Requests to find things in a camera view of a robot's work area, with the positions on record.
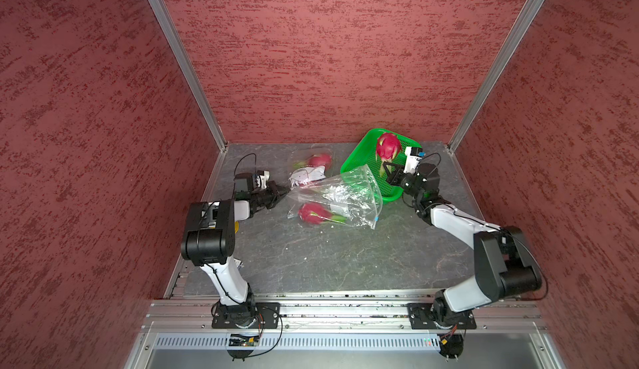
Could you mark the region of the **clear zip-top bag front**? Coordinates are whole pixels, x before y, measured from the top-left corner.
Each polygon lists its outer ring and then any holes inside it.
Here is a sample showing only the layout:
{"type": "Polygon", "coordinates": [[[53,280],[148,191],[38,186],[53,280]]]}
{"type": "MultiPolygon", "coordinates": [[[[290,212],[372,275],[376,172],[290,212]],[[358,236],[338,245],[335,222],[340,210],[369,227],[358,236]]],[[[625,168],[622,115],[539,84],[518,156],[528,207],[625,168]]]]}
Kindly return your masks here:
{"type": "Polygon", "coordinates": [[[344,225],[375,229],[383,209],[383,197],[379,185],[368,166],[323,179],[319,182],[293,188],[286,197],[289,203],[288,219],[295,219],[307,226],[344,225]],[[317,202],[333,213],[346,217],[344,224],[324,222],[313,225],[303,222],[298,210],[307,202],[317,202]]]}

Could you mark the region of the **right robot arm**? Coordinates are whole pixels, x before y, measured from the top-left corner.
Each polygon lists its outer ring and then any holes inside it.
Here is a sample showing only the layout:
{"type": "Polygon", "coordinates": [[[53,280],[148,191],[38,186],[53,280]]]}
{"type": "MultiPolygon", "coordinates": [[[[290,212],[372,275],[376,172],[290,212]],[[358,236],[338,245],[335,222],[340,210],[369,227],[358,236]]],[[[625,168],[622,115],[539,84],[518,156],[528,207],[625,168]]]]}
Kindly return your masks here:
{"type": "Polygon", "coordinates": [[[386,182],[412,198],[419,218],[473,249],[474,275],[435,295],[430,316],[439,326],[452,327],[477,307],[542,287],[544,276],[521,229],[485,222],[441,197],[434,164],[420,163],[406,172],[398,164],[384,163],[383,169],[386,182]]]}

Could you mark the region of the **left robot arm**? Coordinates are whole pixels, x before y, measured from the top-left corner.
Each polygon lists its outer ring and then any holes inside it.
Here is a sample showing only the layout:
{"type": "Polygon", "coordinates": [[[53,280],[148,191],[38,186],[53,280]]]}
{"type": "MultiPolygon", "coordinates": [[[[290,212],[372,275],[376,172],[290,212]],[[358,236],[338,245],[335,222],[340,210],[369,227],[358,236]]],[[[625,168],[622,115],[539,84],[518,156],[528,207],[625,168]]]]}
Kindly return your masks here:
{"type": "Polygon", "coordinates": [[[234,258],[236,224],[272,209],[290,189],[271,179],[267,171],[234,176],[231,198],[194,202],[186,217],[181,256],[199,267],[213,282],[220,300],[213,308],[212,326],[257,328],[266,325],[266,305],[255,302],[251,286],[234,258]]]}

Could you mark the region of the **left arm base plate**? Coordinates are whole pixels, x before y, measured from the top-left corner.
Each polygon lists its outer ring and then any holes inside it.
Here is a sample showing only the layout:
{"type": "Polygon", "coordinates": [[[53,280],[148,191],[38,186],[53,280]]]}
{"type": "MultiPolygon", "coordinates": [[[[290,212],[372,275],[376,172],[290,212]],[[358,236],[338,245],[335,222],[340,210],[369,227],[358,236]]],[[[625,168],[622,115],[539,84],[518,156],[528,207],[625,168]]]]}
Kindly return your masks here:
{"type": "Polygon", "coordinates": [[[281,305],[277,302],[245,302],[226,306],[217,304],[212,310],[213,329],[261,330],[279,326],[281,305]]]}

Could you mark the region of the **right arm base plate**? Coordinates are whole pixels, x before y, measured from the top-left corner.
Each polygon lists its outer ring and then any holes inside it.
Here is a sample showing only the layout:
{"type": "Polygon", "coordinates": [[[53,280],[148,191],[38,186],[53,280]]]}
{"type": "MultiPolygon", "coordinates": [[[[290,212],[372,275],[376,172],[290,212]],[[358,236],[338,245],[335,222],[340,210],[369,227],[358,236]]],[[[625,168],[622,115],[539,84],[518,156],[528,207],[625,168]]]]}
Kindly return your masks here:
{"type": "Polygon", "coordinates": [[[471,310],[453,312],[444,302],[409,303],[408,318],[413,330],[475,330],[477,324],[471,310]]]}

